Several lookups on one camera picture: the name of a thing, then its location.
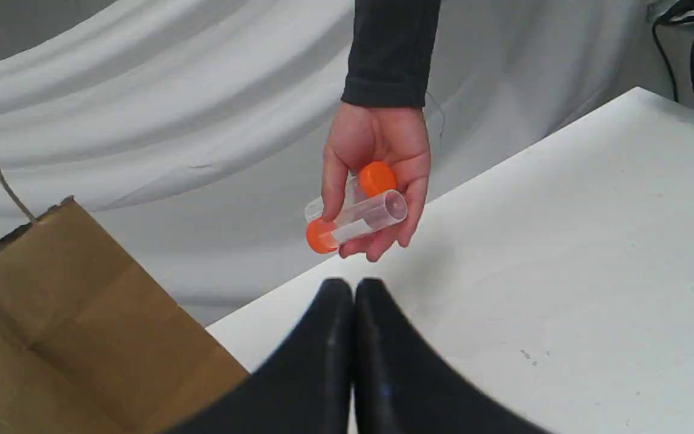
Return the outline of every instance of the paper bag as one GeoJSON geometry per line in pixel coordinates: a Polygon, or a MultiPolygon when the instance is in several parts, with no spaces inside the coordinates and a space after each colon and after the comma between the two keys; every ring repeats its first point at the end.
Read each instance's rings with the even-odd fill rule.
{"type": "Polygon", "coordinates": [[[25,211],[0,240],[0,432],[162,432],[247,376],[72,198],[25,211]]]}

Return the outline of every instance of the hand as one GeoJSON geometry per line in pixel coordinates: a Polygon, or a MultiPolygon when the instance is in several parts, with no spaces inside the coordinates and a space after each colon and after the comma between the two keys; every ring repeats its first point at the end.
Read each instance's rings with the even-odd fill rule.
{"type": "Polygon", "coordinates": [[[394,242],[404,248],[411,242],[422,217],[430,178],[430,140],[422,109],[339,107],[323,152],[320,194],[326,222],[342,209],[348,173],[356,174],[375,160],[393,168],[398,189],[407,200],[408,217],[399,225],[342,245],[342,258],[366,253],[369,261],[376,262],[394,242]]]}

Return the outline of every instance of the white cloth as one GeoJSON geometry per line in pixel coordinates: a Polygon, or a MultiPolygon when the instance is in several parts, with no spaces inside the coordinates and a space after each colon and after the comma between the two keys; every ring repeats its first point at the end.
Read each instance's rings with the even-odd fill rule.
{"type": "MultiPolygon", "coordinates": [[[[431,198],[595,107],[639,0],[444,2],[431,198]]],[[[323,258],[303,206],[352,0],[119,0],[0,61],[0,161],[35,212],[75,195],[201,321],[323,258]]],[[[0,236],[21,222],[0,189],[0,236]]]]}

